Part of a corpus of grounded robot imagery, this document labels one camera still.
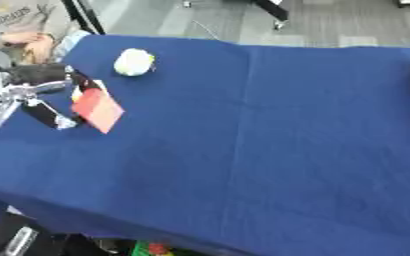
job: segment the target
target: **floor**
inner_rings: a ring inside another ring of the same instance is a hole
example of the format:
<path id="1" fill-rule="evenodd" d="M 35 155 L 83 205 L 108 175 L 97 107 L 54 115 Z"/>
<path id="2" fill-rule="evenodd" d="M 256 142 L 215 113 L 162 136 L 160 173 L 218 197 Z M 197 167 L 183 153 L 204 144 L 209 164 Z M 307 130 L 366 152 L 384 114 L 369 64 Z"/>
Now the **floor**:
<path id="1" fill-rule="evenodd" d="M 248 0 L 90 0 L 111 34 L 218 38 L 241 44 L 410 47 L 410 7 L 394 0 L 284 0 L 289 23 L 274 31 L 273 18 Z"/>

